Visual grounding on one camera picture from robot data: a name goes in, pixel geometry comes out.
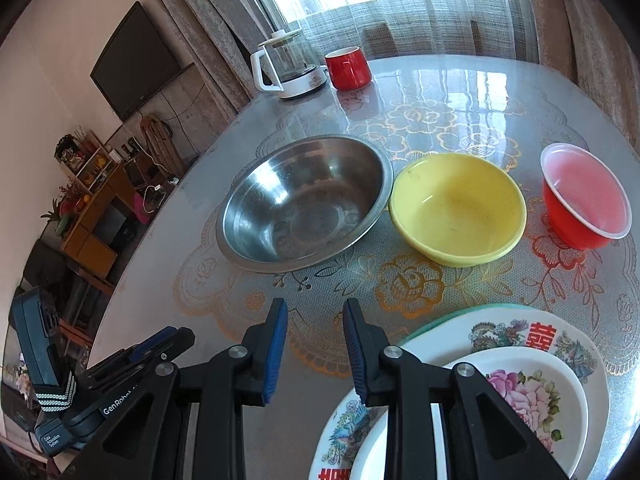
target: white wall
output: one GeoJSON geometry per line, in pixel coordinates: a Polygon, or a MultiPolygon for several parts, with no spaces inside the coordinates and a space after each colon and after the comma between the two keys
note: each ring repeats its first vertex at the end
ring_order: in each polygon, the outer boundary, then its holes
{"type": "MultiPolygon", "coordinates": [[[[66,182],[53,158],[58,139],[82,124],[106,140],[121,125],[89,74],[135,1],[33,0],[0,46],[0,363],[14,290],[45,225],[40,215],[66,182]]],[[[138,1],[188,65],[161,6],[138,1]]]]}
{"type": "MultiPolygon", "coordinates": [[[[18,22],[0,47],[0,362],[9,306],[58,186],[53,151],[74,124],[18,22]]],[[[0,431],[4,421],[0,417],[0,431]]]]}
{"type": "MultiPolygon", "coordinates": [[[[26,36],[53,88],[77,123],[106,140],[122,124],[89,74],[120,20],[137,0],[33,0],[23,12],[26,36]]],[[[182,67],[190,56],[156,0],[138,0],[182,67]]]]}

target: floral tablecloth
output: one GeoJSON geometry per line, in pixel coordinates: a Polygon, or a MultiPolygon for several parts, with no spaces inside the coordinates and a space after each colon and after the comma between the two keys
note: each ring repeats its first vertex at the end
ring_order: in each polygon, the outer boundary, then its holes
{"type": "Polygon", "coordinates": [[[465,56],[373,61],[374,81],[355,92],[328,85],[308,97],[260,96],[231,124],[164,205],[127,267],[95,340],[90,364],[165,325],[189,326],[193,364],[261,322],[274,297],[289,305],[288,349],[272,405],[245,418],[248,478],[305,478],[326,419],[348,391],[341,308],[357,297],[369,322],[397,342],[437,317],[484,303],[553,312],[588,334],[609,374],[612,409],[592,478],[615,464],[638,424],[628,392],[640,355],[636,227],[597,251],[564,245],[542,201],[540,152],[570,142],[609,164],[634,212],[640,164],[619,131],[571,82],[544,67],[465,56]],[[480,156],[508,171],[527,203],[527,227],[511,253],[451,269],[409,247],[385,212],[357,244],[309,269],[254,274],[216,244],[218,208],[256,158],[321,134],[381,146],[398,174],[433,152],[480,156]]]}

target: dining table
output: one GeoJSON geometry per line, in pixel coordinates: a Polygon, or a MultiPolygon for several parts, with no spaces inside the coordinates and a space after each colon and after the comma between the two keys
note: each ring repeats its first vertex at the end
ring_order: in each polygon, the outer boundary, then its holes
{"type": "Polygon", "coordinates": [[[640,225],[597,250],[564,244],[548,222],[540,153],[553,142],[594,153],[640,218],[638,155],[573,82],[545,66],[454,55],[369,65],[373,80],[364,88],[338,92],[327,82],[293,100],[263,93],[242,110],[162,205],[116,286],[89,364],[167,325],[195,334],[178,366],[206,362],[263,322],[273,298],[284,298],[289,323],[276,393],[266,408],[244,409],[246,475],[302,480],[324,425],[353,388],[342,333],[347,298],[357,298],[367,322],[384,328],[392,343],[470,306],[527,305],[563,318],[600,351],[609,418],[588,478],[605,478],[640,422],[640,225]],[[234,183],[274,150],[331,134],[379,146],[395,176],[431,153],[492,162],[526,201],[522,239],[491,263],[444,267],[412,249],[385,210],[357,243],[310,268],[257,274],[227,261],[216,243],[216,218],[234,183]]]}

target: red cup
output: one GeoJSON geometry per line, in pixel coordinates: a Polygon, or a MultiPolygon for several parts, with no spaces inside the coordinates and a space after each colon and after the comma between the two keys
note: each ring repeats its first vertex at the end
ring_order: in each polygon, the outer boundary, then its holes
{"type": "Polygon", "coordinates": [[[338,90],[356,90],[371,83],[371,70],[357,46],[334,50],[324,56],[324,61],[338,90]]]}
{"type": "Polygon", "coordinates": [[[549,223],[578,250],[604,247],[631,229],[631,206],[613,172],[572,144],[551,144],[540,156],[549,223]]]}

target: handle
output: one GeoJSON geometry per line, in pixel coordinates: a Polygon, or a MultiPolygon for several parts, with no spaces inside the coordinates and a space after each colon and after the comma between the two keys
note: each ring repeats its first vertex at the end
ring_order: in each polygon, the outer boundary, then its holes
{"type": "Polygon", "coordinates": [[[278,79],[276,70],[273,67],[273,63],[269,56],[267,56],[267,51],[263,48],[258,50],[258,52],[251,54],[251,70],[254,72],[254,83],[258,90],[262,92],[282,92],[284,90],[280,80],[278,79]],[[274,83],[273,85],[265,85],[262,79],[262,67],[260,66],[260,58],[262,56],[267,57],[265,70],[271,81],[274,83]]]}

